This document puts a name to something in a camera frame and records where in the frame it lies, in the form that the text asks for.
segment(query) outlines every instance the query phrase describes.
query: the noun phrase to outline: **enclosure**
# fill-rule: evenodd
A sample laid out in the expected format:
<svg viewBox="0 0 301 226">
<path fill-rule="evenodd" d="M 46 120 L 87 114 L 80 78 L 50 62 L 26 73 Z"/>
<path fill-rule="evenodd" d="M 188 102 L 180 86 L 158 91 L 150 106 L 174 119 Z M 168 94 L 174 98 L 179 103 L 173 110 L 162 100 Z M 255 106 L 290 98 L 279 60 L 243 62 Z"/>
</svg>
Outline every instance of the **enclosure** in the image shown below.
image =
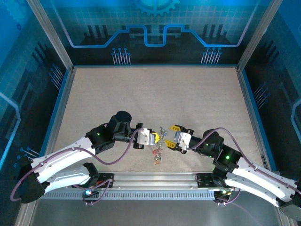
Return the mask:
<svg viewBox="0 0 301 226">
<path fill-rule="evenodd" d="M 111 166 L 89 159 L 114 173 L 92 207 L 71 187 L 29 204 L 9 196 L 22 159 L 62 149 L 118 111 L 157 132 L 225 127 L 255 163 L 300 179 L 300 1 L 1 3 L 0 225 L 299 225 L 247 192 L 218 206 L 211 195 L 222 188 L 195 180 L 212 159 L 167 148 L 159 165 L 150 147 Z M 125 148 L 97 156 L 113 161 Z"/>
</svg>

